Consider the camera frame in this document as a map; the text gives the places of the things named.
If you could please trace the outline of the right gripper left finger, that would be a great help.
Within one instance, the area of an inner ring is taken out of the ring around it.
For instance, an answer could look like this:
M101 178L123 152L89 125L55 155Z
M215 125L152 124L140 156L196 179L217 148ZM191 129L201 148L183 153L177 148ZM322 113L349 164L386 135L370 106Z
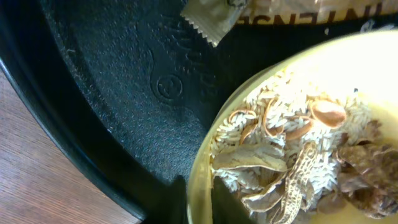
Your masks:
M186 181L178 175L163 192L160 202L142 224L187 224Z

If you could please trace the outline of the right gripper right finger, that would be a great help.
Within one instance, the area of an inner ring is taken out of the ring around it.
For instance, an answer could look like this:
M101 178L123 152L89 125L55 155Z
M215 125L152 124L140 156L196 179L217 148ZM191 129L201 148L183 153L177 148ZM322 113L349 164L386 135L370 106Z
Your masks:
M213 181L211 202L213 224L254 224L220 177L215 177Z

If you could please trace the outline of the food scraps with rice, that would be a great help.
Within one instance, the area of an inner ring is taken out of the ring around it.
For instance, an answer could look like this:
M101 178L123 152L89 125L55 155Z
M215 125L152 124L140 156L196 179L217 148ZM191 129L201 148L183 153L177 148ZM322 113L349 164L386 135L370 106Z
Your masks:
M285 69L211 135L207 164L254 223L396 223L397 103Z

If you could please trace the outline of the gold snack wrapper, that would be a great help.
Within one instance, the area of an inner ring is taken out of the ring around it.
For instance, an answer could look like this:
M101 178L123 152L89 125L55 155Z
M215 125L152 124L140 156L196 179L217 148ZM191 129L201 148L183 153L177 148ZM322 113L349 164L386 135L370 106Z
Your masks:
M397 0L189 0L180 15L213 47L236 24L327 24L397 12Z

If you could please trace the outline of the yellow bowl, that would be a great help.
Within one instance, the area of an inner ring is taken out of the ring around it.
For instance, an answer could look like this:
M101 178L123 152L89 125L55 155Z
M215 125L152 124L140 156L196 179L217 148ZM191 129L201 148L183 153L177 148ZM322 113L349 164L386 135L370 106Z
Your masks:
M220 109L198 151L188 181L189 223L213 223L211 190L215 178L210 176L206 157L216 126L248 93L285 69L315 75L336 90L352 86L364 91L370 87L397 103L397 32L370 32L332 40L264 69L243 83Z

